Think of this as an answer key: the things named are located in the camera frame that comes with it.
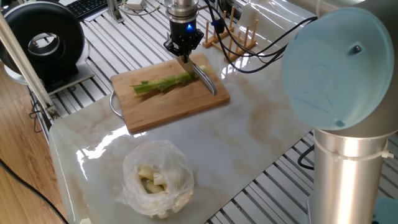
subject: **clear plastic bag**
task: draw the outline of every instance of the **clear plastic bag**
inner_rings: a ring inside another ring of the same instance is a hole
[[[141,164],[158,170],[166,180],[168,194],[148,194],[138,176]],[[187,157],[170,141],[141,144],[131,151],[123,162],[124,189],[120,202],[130,205],[144,215],[166,218],[178,212],[193,194],[193,172]]]

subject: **wooden cutting board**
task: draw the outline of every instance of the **wooden cutting board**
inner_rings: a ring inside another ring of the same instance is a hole
[[[161,79],[184,72],[185,70],[175,59],[111,77],[130,133],[229,101],[228,91],[218,79],[205,55],[198,53],[191,55],[190,58],[197,65],[206,66],[206,74],[217,87],[216,96],[213,96],[198,78],[185,85],[170,87],[165,92],[153,90],[142,95],[135,94],[130,85],[139,85],[143,80]]]

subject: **knife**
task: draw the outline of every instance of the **knife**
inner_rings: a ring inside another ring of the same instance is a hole
[[[200,69],[200,67],[193,63],[189,56],[182,55],[180,57],[176,58],[177,61],[180,63],[180,65],[184,68],[186,72],[190,74],[192,79],[195,78],[195,74],[199,77],[200,81],[204,84],[204,86],[210,91],[213,96],[217,95],[217,89],[214,86],[214,83],[212,80],[207,76],[207,74]]]

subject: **white marble surface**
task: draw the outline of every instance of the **white marble surface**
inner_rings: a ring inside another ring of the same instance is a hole
[[[258,18],[259,43],[265,46],[310,16],[283,1],[252,2],[239,24]],[[244,75],[227,67],[218,50],[197,51],[205,53],[229,91],[228,104],[130,136],[106,96],[51,127],[50,150],[70,223],[89,218],[92,223],[202,224],[311,130],[289,108],[280,83],[280,60]],[[247,58],[236,64],[247,70],[262,65]],[[115,198],[122,191],[124,157],[143,142],[161,139],[187,155],[195,194],[179,213],[151,220]]]

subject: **power cord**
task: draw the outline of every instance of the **power cord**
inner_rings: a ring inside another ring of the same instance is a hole
[[[32,105],[32,112],[29,113],[29,117],[34,120],[33,130],[35,133],[41,133],[43,131],[43,129],[36,130],[37,120],[39,118],[37,116],[37,114],[39,114],[39,113],[43,114],[43,113],[41,112],[40,109],[38,111],[35,110],[36,106],[39,104],[39,101],[35,100],[32,91],[29,92],[29,95],[30,95],[30,98],[34,101],[34,104]]]
[[[222,49],[222,51],[223,51],[223,53],[224,53],[225,58],[227,59],[228,63],[229,63],[234,69],[236,69],[237,71],[239,71],[239,72],[241,72],[241,73],[254,73],[254,72],[258,72],[258,71],[260,71],[260,70],[266,68],[266,67],[267,67],[268,65],[270,65],[272,62],[275,62],[276,60],[280,59],[281,56],[283,56],[282,53],[285,51],[287,44],[286,44],[285,46],[283,46],[281,49],[279,49],[279,50],[277,50],[277,51],[275,51],[275,52],[273,52],[273,53],[271,53],[271,54],[267,54],[267,55],[261,55],[261,54],[262,54],[263,52],[265,52],[266,50],[270,49],[273,45],[275,45],[276,43],[278,43],[278,41],[280,41],[283,37],[285,37],[286,35],[288,35],[289,33],[291,33],[291,32],[292,32],[293,30],[295,30],[296,28],[300,27],[302,24],[304,24],[304,23],[306,23],[306,22],[312,22],[312,21],[315,21],[315,20],[318,19],[317,17],[311,17],[311,18],[308,18],[308,19],[306,19],[306,20],[304,20],[304,21],[298,23],[296,26],[294,26],[293,28],[291,28],[290,30],[288,30],[286,33],[284,33],[282,36],[280,36],[277,40],[273,41],[273,43],[271,43],[268,47],[266,47],[265,49],[261,50],[261,51],[258,52],[258,53],[254,53],[254,52],[252,52],[252,51],[246,49],[246,48],[245,48],[244,46],[242,46],[238,41],[236,41],[236,39],[232,36],[231,32],[229,31],[228,26],[226,25],[225,21],[222,19],[223,17],[222,17],[221,14],[210,4],[209,0],[205,0],[205,3],[207,4],[207,6],[208,6],[208,8],[209,8],[209,10],[210,10],[211,20],[213,21],[213,22],[211,23],[211,25],[213,25],[213,26],[215,27],[215,31],[216,31],[216,34],[217,34],[217,38],[218,38],[218,40],[219,40],[219,42],[220,42],[221,49]],[[218,20],[215,19],[213,11],[215,11],[215,12],[217,13],[217,15],[220,17],[220,19],[218,19]],[[223,32],[224,29],[226,29],[226,31],[227,31],[227,33],[229,34],[229,36],[231,37],[232,41],[233,41],[240,49],[242,49],[247,55],[239,55],[239,54],[233,52],[232,50],[230,50],[229,48],[227,48],[227,47],[224,45],[222,39],[220,38],[220,32]],[[235,66],[235,64],[229,59],[229,57],[228,57],[226,51],[231,52],[232,54],[235,54],[235,55],[238,55],[238,56],[241,56],[241,57],[257,57],[261,62],[264,63],[264,65],[261,66],[261,67],[259,67],[259,68],[257,68],[257,69],[254,69],[254,70],[249,70],[249,71],[247,71],[247,70],[242,70],[242,69],[238,68],[237,66]],[[260,59],[261,57],[271,57],[271,56],[273,56],[273,57],[272,57],[268,62],[264,62],[264,61],[262,61],[262,60]]]
[[[38,190],[36,190],[34,187],[32,187],[30,184],[28,184],[26,181],[22,180],[14,171],[10,169],[10,167],[7,166],[6,163],[2,159],[0,159],[0,167],[2,167],[12,178],[14,178],[16,181],[18,181],[20,184],[22,184],[24,187],[28,188],[30,191],[32,191],[36,196],[38,196],[40,199],[42,199],[54,212],[57,214],[59,219],[64,224],[68,224],[68,221],[66,218],[58,211],[55,205],[51,203],[44,195],[42,195]]]
[[[315,148],[315,145],[312,145],[309,149],[307,149],[303,154],[300,155],[300,157],[297,160],[297,163],[300,165],[300,167],[309,169],[309,170],[314,170],[313,167],[307,166],[305,164],[303,164],[301,161],[304,159],[304,157],[306,157],[310,152],[312,152]]]

